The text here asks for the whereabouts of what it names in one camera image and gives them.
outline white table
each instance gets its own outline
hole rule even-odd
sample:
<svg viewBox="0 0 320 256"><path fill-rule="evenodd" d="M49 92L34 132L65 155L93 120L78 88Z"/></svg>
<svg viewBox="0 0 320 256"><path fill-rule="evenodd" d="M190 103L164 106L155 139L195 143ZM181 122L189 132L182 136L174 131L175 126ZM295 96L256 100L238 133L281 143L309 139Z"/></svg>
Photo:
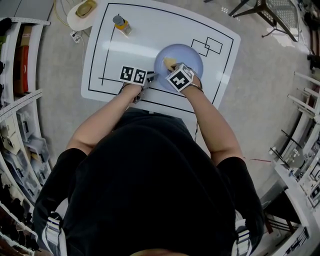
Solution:
<svg viewBox="0 0 320 256"><path fill-rule="evenodd" d="M120 14L132 27L129 37L115 29ZM81 95L108 102L123 83L122 65L153 71L157 54L166 46L184 44L194 48L203 62L203 91L218 108L233 69L240 37L194 12L151 0L101 1L91 30L82 75ZM144 98L133 105L148 111L195 120L188 100L154 81Z"/></svg>

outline power strip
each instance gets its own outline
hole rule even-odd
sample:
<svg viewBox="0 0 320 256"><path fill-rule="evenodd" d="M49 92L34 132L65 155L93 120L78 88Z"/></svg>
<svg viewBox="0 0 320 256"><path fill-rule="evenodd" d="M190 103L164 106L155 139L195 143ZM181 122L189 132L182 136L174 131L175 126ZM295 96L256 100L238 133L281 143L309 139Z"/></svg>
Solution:
<svg viewBox="0 0 320 256"><path fill-rule="evenodd" d="M80 36L77 35L77 32L72 31L72 32L70 33L70 36L72 37L73 41L74 41L76 44L79 44L79 42L80 42Z"/></svg>

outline small bottle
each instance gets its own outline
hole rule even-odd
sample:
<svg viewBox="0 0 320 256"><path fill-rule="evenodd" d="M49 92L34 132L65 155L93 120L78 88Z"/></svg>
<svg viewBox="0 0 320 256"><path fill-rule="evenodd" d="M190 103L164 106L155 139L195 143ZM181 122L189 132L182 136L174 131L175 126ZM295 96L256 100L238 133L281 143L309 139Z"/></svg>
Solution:
<svg viewBox="0 0 320 256"><path fill-rule="evenodd" d="M120 15L114 16L113 22L114 26L122 33L124 33L126 36L128 36L131 33L132 28L129 25L129 22L122 18Z"/></svg>

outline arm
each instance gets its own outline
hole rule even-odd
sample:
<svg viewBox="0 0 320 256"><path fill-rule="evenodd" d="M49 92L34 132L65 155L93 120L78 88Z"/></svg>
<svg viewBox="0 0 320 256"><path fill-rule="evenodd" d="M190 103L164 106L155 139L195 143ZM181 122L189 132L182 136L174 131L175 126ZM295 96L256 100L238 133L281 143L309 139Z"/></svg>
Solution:
<svg viewBox="0 0 320 256"><path fill-rule="evenodd" d="M197 77L194 77L193 83L200 87ZM229 157L242 158L234 132L205 94L194 86L186 87L182 93L193 107L204 142L215 165Z"/></svg>
<svg viewBox="0 0 320 256"><path fill-rule="evenodd" d="M141 89L142 87L136 84L125 86L119 95L115 96L78 127L66 149L80 149L88 155L98 142L113 130Z"/></svg>

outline shelving unit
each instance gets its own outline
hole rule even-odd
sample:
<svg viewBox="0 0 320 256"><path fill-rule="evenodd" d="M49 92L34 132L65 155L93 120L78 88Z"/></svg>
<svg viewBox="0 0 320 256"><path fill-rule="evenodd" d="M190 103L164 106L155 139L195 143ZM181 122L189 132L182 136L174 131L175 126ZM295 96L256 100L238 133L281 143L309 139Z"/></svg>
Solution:
<svg viewBox="0 0 320 256"><path fill-rule="evenodd" d="M12 241L10 237L6 236L5 234L2 234L1 232L0 232L0 237L4 238L11 247L13 247L13 246L20 247L21 249L30 253L29 255L31 255L31 256L34 255L34 252L32 250L24 247L23 245L19 244L16 241Z"/></svg>
<svg viewBox="0 0 320 256"><path fill-rule="evenodd" d="M5 121L9 117L13 117L13 123L15 132L17 133L18 142L20 144L20 150L22 152L21 155L26 159L25 169L28 171L28 175L35 180L36 187L39 190L42 189L42 185L40 184L35 171L31 166L31 162L29 160L29 156L24 146L24 142L22 140L21 131L19 128L19 123L17 119L17 111L21 108L24 108L23 111L27 111L33 119L35 131L33 133L34 136L41 138L41 130L38 120L38 109L37 109L37 99L42 96L42 90L36 90L36 73L37 73L37 60L38 60L38 50L39 44L41 40L42 31L45 25L50 25L50 22L44 20L37 19L29 19L29 18L11 18L12 26L6 32L6 41L2 45L0 61L5 65L3 73L0 75L0 84L4 86L4 90L2 92L1 103L3 107L0 109L0 122ZM27 82L28 82L28 93L25 95L21 95L19 97L14 96L14 60L15 60L15 52L17 45L19 31L24 24L32 25L32 31L30 33L29 40L29 48L28 48L28 60L27 60ZM51 172L48 161L45 163L49 172ZM28 211L30 213L34 210L34 202L31 202L27 195L24 194L23 189L21 189L15 180L14 176L11 174L2 153L0 152L0 169L6 174L7 180L10 181L11 186L14 186L17 191L23 197L23 202L29 205ZM24 223L18 220L18 218L10 212L10 210L0 202L0 208L2 208L10 218L12 218L23 230L29 232L36 238L37 234L32 231L29 227L27 227ZM23 249L26 254L31 256L34 255L34 252L25 246L20 245L16 241L12 241L7 235L4 235L0 232L0 237L4 238L7 243L11 247L19 247Z"/></svg>
<svg viewBox="0 0 320 256"><path fill-rule="evenodd" d="M1 51L1 61L5 64L5 68L3 70L4 77L0 80L1 84L4 86L2 98L8 104L12 104L14 102L14 59L21 24L21 22L13 23L11 28L6 32L7 39L4 44L7 46L5 46L4 52Z"/></svg>
<svg viewBox="0 0 320 256"><path fill-rule="evenodd" d="M28 53L28 87L29 92L36 91L36 68L38 59L38 49L41 39L43 24L37 24L32 27L30 41L29 41L29 53Z"/></svg>
<svg viewBox="0 0 320 256"><path fill-rule="evenodd" d="M26 225L23 224L20 220L18 220L17 217L14 216L14 215L9 211L9 209L8 209L5 205L3 205L1 202L0 202L0 207L1 207L2 209L4 209L4 210L6 211L6 213L9 214L10 217L11 217L12 219L14 219L24 230L30 232L30 233L33 234L35 237L38 237L38 235L37 235L36 232L34 232L33 230L31 230L28 226L26 226Z"/></svg>
<svg viewBox="0 0 320 256"><path fill-rule="evenodd" d="M312 146L315 144L319 137L319 132L320 132L320 124L315 124L314 128L312 129L312 132L307 139L304 147L303 147L303 153L308 154L308 152L311 150Z"/></svg>

